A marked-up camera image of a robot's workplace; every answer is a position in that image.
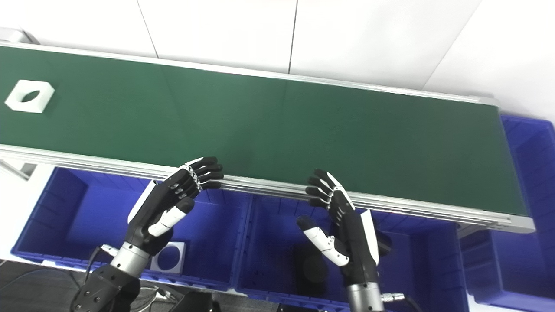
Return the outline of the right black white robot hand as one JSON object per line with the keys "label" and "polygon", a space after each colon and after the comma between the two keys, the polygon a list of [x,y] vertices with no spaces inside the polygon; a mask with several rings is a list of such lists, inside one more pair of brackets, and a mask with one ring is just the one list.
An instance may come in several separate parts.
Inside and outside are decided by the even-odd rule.
{"label": "right black white robot hand", "polygon": [[323,256],[341,269],[346,287],[379,283],[377,266],[380,248],[390,242],[376,231],[371,211],[359,213],[343,185],[330,173],[315,169],[305,192],[312,207],[327,211],[334,226],[332,235],[309,216],[297,218],[297,225]]}

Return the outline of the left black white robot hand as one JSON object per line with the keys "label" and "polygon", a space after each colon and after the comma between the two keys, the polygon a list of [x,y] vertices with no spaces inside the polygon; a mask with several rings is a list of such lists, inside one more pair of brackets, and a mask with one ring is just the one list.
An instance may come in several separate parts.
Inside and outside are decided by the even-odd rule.
{"label": "left black white robot hand", "polygon": [[222,170],[216,157],[201,157],[184,163],[172,175],[154,183],[129,222],[125,243],[150,257],[159,253],[173,235],[172,225],[158,225],[162,216],[173,208],[183,215],[190,213],[202,190],[221,187]]}

